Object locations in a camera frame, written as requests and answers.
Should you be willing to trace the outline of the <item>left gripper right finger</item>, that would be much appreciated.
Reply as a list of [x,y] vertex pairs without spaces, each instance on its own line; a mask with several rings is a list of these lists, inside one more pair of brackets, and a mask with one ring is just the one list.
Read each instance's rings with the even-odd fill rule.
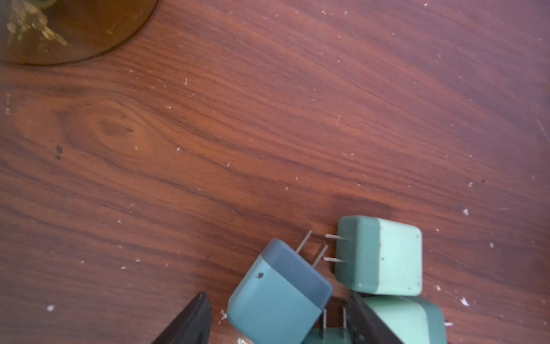
[[403,344],[356,292],[347,301],[347,329],[353,344]]

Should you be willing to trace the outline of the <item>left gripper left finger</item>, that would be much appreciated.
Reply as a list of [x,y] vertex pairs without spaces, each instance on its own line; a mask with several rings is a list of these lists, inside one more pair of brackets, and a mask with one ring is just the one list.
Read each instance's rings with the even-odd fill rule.
[[206,292],[199,292],[153,344],[207,344],[211,327],[211,301]]

